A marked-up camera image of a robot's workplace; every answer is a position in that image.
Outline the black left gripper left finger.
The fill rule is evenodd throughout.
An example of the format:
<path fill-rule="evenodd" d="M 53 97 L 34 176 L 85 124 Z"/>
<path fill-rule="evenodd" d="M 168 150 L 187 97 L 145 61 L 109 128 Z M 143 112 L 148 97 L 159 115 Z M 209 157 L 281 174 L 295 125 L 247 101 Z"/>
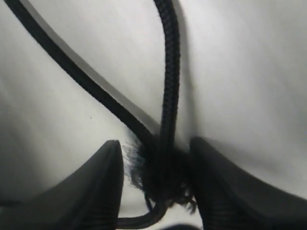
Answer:
<path fill-rule="evenodd" d="M 117 140 L 58 185 L 0 215 L 2 230 L 114 230 L 123 188 Z"/>

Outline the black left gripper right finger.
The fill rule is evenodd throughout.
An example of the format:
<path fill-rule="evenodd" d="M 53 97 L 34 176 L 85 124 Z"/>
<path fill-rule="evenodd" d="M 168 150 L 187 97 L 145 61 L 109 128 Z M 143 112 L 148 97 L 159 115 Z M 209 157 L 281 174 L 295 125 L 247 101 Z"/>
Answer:
<path fill-rule="evenodd" d="M 269 185 L 200 137 L 190 141 L 191 180 L 206 230 L 305 230 L 307 201 Z"/>

